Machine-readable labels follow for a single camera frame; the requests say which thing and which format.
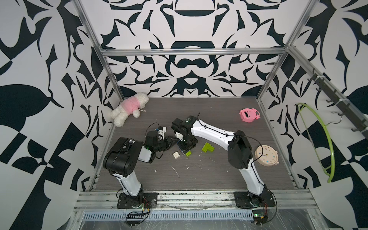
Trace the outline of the green L-shaped lego brick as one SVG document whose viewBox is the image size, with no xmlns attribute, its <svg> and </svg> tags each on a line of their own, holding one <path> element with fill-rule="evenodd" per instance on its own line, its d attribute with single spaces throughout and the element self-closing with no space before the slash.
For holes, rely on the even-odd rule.
<svg viewBox="0 0 368 230">
<path fill-rule="evenodd" d="M 213 152 L 215 149 L 215 147 L 213 147 L 211 144 L 209 144 L 208 142 L 206 142 L 202 148 L 203 152 Z"/>
</svg>

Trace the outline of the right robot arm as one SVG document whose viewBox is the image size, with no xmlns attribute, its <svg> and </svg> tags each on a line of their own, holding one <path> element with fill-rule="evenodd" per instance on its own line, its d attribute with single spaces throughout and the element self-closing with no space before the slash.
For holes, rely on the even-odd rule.
<svg viewBox="0 0 368 230">
<path fill-rule="evenodd" d="M 198 137 L 224 148 L 229 164 L 238 169 L 244 178 L 250 196 L 259 200 L 265 198 L 268 189 L 254 166 L 252 147 L 244 132 L 226 131 L 194 116 L 185 120 L 175 119 L 172 130 L 179 139 L 178 146 L 183 152 L 193 149 L 198 143 Z"/>
</svg>

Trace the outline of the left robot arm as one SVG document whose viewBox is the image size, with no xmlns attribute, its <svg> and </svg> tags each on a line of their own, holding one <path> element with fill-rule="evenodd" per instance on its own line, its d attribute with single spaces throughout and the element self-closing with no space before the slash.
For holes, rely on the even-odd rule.
<svg viewBox="0 0 368 230">
<path fill-rule="evenodd" d="M 119 199 L 126 200 L 131 206 L 142 204 L 143 185 L 135 173 L 137 162 L 152 163 L 158 158 L 157 152 L 169 150 L 178 141 L 174 136 L 163 137 L 157 131 L 149 131 L 144 142 L 120 137 L 103 160 L 103 167 L 122 186 Z"/>
</svg>

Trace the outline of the white lego brick left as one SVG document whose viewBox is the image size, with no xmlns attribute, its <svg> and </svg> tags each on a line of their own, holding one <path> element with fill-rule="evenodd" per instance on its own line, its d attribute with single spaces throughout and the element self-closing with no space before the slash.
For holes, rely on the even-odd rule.
<svg viewBox="0 0 368 230">
<path fill-rule="evenodd" d="M 178 151 L 174 152 L 174 153 L 173 153 L 173 157 L 174 157 L 175 159 L 178 159 L 178 158 L 180 157 L 179 152 L 178 152 Z"/>
</svg>

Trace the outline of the white plush toy pink shirt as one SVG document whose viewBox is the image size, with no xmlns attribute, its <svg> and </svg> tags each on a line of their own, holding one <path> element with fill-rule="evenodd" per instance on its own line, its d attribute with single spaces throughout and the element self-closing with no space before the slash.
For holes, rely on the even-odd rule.
<svg viewBox="0 0 368 230">
<path fill-rule="evenodd" d="M 110 116 L 116 127 L 123 127 L 125 121 L 130 115 L 139 118 L 140 112 L 148 103 L 149 98 L 144 93 L 136 93 L 135 95 L 124 99 L 111 113 Z"/>
</svg>

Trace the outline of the pink alarm clock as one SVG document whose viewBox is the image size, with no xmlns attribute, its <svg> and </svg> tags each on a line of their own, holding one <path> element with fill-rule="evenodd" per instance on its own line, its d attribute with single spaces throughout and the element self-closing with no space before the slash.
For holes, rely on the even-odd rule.
<svg viewBox="0 0 368 230">
<path fill-rule="evenodd" d="M 255 108 L 245 108 L 239 112 L 243 122 L 252 123 L 260 118 L 260 113 Z"/>
</svg>

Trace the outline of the beige round clock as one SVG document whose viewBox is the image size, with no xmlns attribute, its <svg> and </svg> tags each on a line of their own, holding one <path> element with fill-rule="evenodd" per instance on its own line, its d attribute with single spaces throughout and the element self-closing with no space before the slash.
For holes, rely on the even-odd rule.
<svg viewBox="0 0 368 230">
<path fill-rule="evenodd" d="M 279 164 L 278 152 L 268 145 L 260 145 L 255 150 L 255 161 L 266 167 Z"/>
</svg>

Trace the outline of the green hoop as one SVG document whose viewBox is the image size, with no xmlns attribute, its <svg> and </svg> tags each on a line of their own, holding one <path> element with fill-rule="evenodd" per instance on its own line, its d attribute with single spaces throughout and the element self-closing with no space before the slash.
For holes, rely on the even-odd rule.
<svg viewBox="0 0 368 230">
<path fill-rule="evenodd" d="M 323 122 L 318 113 L 306 103 L 297 103 L 295 105 L 305 127 L 305 134 L 313 146 L 323 173 L 328 177 L 327 183 L 331 183 L 335 175 L 335 152 L 333 146 L 334 144 L 327 129 L 327 125 Z M 302 114 L 303 110 L 308 110 L 316 118 L 316 124 L 307 126 L 307 122 Z M 327 159 L 330 161 L 329 165 L 327 162 L 323 163 L 324 158 L 320 156 L 320 153 L 317 150 L 318 148 L 328 149 L 330 154 L 329 157 L 327 157 Z"/>
</svg>

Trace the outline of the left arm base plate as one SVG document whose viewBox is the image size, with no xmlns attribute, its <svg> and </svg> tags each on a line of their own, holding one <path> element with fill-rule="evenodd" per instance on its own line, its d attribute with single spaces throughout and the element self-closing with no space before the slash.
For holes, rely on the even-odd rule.
<svg viewBox="0 0 368 230">
<path fill-rule="evenodd" d="M 130 196 L 121 193 L 118 198 L 117 209 L 154 208 L 157 205 L 158 193 L 142 193 Z"/>
</svg>

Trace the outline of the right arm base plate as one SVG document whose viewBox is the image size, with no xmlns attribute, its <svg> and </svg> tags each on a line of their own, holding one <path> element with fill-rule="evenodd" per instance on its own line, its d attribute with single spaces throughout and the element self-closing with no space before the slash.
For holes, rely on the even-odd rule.
<svg viewBox="0 0 368 230">
<path fill-rule="evenodd" d="M 250 192 L 234 192 L 236 207 L 240 209 L 255 209 L 265 207 L 275 207 L 276 199 L 271 191 L 264 191 L 261 195 L 253 195 Z"/>
</svg>

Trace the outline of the aluminium front rail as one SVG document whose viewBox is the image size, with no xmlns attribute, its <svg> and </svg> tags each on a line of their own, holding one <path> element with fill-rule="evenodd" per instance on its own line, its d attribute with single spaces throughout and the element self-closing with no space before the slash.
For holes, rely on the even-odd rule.
<svg viewBox="0 0 368 230">
<path fill-rule="evenodd" d="M 154 204 L 158 209 L 234 209 L 234 190 L 208 191 L 157 191 Z M 317 209 L 317 203 L 309 190 L 277 189 L 265 201 L 267 209 Z M 81 192 L 74 210 L 116 210 L 116 191 Z"/>
</svg>

